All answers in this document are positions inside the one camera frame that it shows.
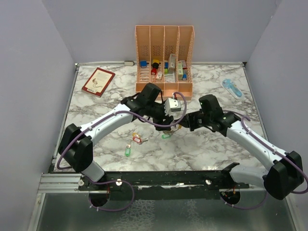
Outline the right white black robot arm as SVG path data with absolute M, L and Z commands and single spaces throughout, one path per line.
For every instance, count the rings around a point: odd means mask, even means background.
M 245 124 L 247 117 L 223 110 L 216 96 L 203 96 L 199 103 L 201 108 L 198 111 L 187 113 L 178 120 L 183 127 L 190 131 L 207 128 L 219 132 L 245 148 L 263 165 L 263 169 L 241 165 L 233 167 L 221 176 L 224 187 L 232 188 L 237 183 L 256 185 L 278 200 L 291 193 L 307 193 L 307 190 L 296 190 L 308 180 L 300 154 L 295 151 L 288 153 L 265 140 Z

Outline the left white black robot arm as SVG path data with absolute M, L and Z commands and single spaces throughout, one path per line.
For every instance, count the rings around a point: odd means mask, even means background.
M 58 153 L 76 173 L 87 176 L 94 189 L 103 189 L 106 177 L 103 168 L 94 161 L 93 147 L 109 133 L 136 119 L 153 123 L 156 130 L 170 131 L 173 117 L 166 114 L 164 103 L 155 101 L 161 95 L 162 90 L 158 86 L 147 83 L 141 92 L 123 98 L 100 118 L 79 127 L 69 125 Z

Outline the metal coil keyring yellow handle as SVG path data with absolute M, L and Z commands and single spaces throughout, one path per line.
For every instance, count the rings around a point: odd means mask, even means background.
M 178 131 L 179 129 L 181 129 L 182 126 L 177 124 L 173 127 L 171 127 L 171 130 L 164 130 L 163 133 L 166 134 L 166 135 L 173 135 L 176 131 Z

